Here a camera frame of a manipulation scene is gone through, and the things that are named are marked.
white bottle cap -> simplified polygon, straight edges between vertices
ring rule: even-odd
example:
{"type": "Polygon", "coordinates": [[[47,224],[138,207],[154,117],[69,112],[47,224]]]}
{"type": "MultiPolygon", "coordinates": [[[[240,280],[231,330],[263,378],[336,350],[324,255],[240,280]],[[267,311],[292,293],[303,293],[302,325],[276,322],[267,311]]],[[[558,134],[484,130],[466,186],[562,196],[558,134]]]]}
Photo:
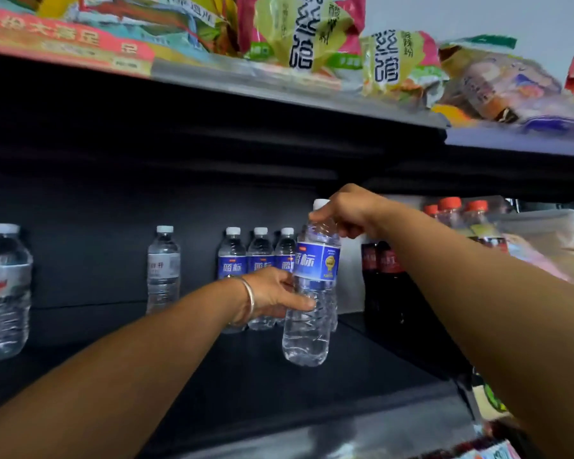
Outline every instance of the white bottle cap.
{"type": "Polygon", "coordinates": [[[317,198],[316,200],[314,200],[313,203],[313,211],[323,208],[327,203],[329,203],[329,200],[325,200],[323,198],[317,198]]]}
{"type": "Polygon", "coordinates": [[[17,224],[0,224],[0,234],[18,234],[19,226],[17,224]]]}

black shelf back panel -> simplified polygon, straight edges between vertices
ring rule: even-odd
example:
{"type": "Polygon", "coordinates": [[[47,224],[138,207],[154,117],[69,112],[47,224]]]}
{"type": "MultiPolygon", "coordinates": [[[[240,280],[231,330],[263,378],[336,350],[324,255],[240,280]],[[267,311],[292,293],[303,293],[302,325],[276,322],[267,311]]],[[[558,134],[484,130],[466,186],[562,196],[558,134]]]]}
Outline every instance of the black shelf back panel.
{"type": "Polygon", "coordinates": [[[186,294],[214,279],[227,226],[245,244],[256,226],[298,231],[317,197],[305,182],[251,176],[3,164],[0,222],[22,226],[35,261],[31,344],[97,338],[141,316],[156,225],[174,226],[186,294]]]}

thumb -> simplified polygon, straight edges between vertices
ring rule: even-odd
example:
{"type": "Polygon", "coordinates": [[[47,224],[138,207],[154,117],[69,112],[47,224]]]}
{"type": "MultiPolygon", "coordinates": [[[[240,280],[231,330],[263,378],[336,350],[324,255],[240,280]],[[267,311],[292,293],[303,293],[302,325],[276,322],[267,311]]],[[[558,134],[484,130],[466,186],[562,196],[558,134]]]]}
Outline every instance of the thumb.
{"type": "Polygon", "coordinates": [[[310,212],[308,214],[308,219],[311,222],[323,222],[324,220],[332,217],[335,213],[335,204],[333,200],[330,200],[325,206],[317,209],[316,211],[310,212]]]}
{"type": "Polygon", "coordinates": [[[285,289],[281,293],[278,302],[283,306],[287,306],[287,308],[298,311],[311,311],[316,306],[316,302],[312,298],[297,293],[290,293],[285,289]]]}

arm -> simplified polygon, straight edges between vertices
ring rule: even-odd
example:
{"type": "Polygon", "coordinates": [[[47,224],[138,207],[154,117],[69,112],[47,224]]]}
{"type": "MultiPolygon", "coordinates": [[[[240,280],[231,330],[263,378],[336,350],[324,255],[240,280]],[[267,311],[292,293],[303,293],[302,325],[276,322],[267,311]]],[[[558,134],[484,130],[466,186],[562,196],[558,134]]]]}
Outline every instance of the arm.
{"type": "Polygon", "coordinates": [[[386,239],[451,337],[548,457],[574,458],[574,285],[347,185],[310,214],[386,239]]]}
{"type": "MultiPolygon", "coordinates": [[[[244,276],[256,311],[309,310],[273,267],[244,276]]],[[[131,458],[222,328],[248,313],[245,285],[220,280],[98,340],[0,408],[0,459],[131,458]]]]}

red bottle label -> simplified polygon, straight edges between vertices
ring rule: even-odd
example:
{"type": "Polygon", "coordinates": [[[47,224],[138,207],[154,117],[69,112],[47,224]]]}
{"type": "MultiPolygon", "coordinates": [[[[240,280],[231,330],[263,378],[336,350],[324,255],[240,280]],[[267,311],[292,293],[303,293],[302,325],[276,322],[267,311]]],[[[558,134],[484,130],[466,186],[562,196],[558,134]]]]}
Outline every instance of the red bottle label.
{"type": "Polygon", "coordinates": [[[376,270],[376,247],[362,247],[362,270],[376,270]]]}
{"type": "Polygon", "coordinates": [[[379,270],[381,273],[404,272],[404,268],[400,265],[400,262],[393,250],[383,251],[380,257],[380,263],[379,270]]]}

